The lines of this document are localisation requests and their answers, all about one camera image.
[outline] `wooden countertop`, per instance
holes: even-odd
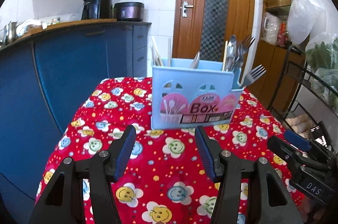
[[[16,39],[14,42],[2,46],[0,48],[0,53],[4,50],[19,46],[19,44],[24,43],[24,41],[30,41],[33,37],[39,37],[41,34],[50,33],[57,30],[69,30],[73,27],[83,27],[85,25],[93,25],[93,24],[114,24],[114,25],[151,25],[149,22],[129,22],[129,21],[117,21],[116,19],[87,19],[87,20],[78,20],[71,22],[63,22],[59,24],[54,24],[48,26],[46,29],[36,28],[30,30],[28,33],[25,33],[23,36]]]

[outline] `metal screw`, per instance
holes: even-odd
[[[72,162],[72,159],[71,159],[70,157],[66,157],[66,158],[64,159],[64,163],[65,163],[65,164],[69,164],[70,162]]]
[[[229,157],[229,156],[231,155],[231,152],[228,151],[228,150],[223,150],[223,151],[221,152],[221,154],[222,154],[222,156]]]
[[[266,158],[264,158],[264,157],[260,157],[260,158],[258,159],[258,161],[259,161],[260,163],[262,163],[262,164],[266,164],[266,163],[268,162],[268,160],[267,160]]]
[[[99,156],[101,156],[101,157],[106,157],[108,154],[109,154],[109,152],[106,151],[106,150],[103,150],[103,151],[99,152]]]

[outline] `cutlery box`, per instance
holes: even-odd
[[[243,88],[241,69],[223,72],[222,62],[201,60],[197,69],[192,59],[162,59],[163,67],[153,65],[151,128],[179,129],[198,125],[230,123]]]

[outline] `red tablecloth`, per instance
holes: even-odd
[[[205,174],[194,129],[150,130],[151,78],[104,79],[76,112],[51,154],[37,199],[60,162],[92,157],[118,139],[127,125],[136,127],[136,143],[123,177],[112,185],[122,223],[209,223],[219,185]],[[286,163],[267,149],[268,136],[283,127],[248,91],[243,91],[229,125],[205,127],[209,137],[240,158],[266,157],[286,184],[295,203],[303,195],[288,184]],[[242,181],[238,224],[244,223],[247,183]],[[87,223],[93,223],[88,180],[83,182]]]

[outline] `kitchen counter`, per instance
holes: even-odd
[[[70,21],[70,22],[63,22],[59,24],[54,24],[48,26],[46,29],[33,29],[29,31],[28,33],[24,34],[23,36],[19,37],[17,40],[14,42],[2,46],[0,48],[0,55],[6,51],[7,49],[13,49],[17,48],[18,46],[21,46],[27,42],[30,42],[32,40],[37,40],[38,38],[42,36],[51,35],[55,33],[55,31],[69,31],[75,28],[81,28],[81,27],[86,27],[91,24],[110,24],[114,23],[114,25],[119,25],[119,26],[126,26],[126,25],[139,25],[139,26],[149,26],[151,23],[149,22],[128,22],[128,21],[116,21],[116,19],[88,19],[88,20],[78,20],[78,21]]]

